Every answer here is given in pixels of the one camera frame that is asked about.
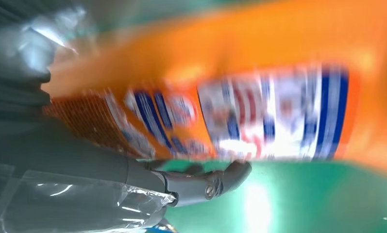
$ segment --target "robotic hand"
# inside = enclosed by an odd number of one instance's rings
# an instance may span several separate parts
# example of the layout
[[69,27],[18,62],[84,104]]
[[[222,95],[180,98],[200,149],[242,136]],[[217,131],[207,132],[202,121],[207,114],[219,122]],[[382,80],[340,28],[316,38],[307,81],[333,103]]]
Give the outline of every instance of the robotic hand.
[[46,20],[0,28],[0,233],[128,232],[246,179],[247,162],[199,175],[149,170],[42,116],[50,99],[40,84],[66,46]]

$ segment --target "plastic wrap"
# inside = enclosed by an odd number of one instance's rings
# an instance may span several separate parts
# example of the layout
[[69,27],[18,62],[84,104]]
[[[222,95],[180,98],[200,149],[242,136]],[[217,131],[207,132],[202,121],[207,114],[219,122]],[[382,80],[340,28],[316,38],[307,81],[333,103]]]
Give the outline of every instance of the plastic wrap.
[[151,226],[172,195],[0,165],[0,232],[122,233]]
[[1,24],[0,63],[22,74],[34,76],[38,72],[49,72],[49,64],[53,62],[56,50],[59,54],[77,55],[68,39],[87,25],[85,11],[74,5],[62,5],[59,8],[50,7],[43,15],[39,14],[39,10],[22,11],[22,14],[31,15],[31,18],[23,22]]

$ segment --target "green surface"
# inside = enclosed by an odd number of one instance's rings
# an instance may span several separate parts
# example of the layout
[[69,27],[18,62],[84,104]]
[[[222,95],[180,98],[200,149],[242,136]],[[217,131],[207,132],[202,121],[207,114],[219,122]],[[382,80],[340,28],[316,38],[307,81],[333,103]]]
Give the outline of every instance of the green surface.
[[340,164],[254,163],[236,191],[166,218],[181,233],[387,233],[387,179]]

